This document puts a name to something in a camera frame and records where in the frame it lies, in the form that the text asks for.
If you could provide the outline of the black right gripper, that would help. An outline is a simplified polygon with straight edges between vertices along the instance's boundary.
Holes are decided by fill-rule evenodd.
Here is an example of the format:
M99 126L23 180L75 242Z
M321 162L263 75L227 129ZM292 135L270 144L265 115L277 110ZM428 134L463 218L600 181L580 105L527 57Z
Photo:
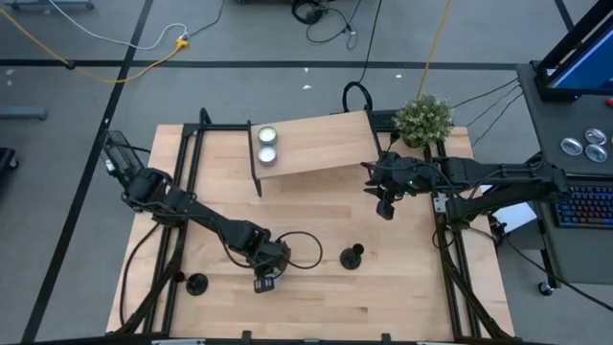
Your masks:
M376 197L384 197L386 191L394 196L416 196L431 193L436 187L436 167L417 158L388 154L377 164L361 162L360 165L370 173L379 173L380 186L364 189L365 193Z

